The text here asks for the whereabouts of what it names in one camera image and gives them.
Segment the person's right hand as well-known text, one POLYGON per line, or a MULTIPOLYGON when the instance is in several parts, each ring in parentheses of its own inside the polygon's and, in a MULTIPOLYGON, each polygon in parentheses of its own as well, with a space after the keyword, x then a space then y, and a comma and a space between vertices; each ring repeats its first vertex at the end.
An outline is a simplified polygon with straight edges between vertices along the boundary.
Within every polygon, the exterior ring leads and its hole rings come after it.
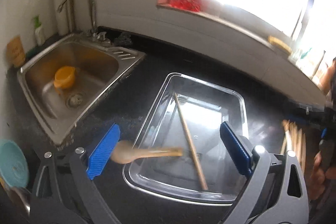
POLYGON ((311 171, 309 186, 307 192, 310 200, 317 200, 325 191, 325 180, 335 180, 335 166, 329 167, 327 171, 323 171, 320 167, 322 156, 319 152, 314 158, 313 169, 311 171))

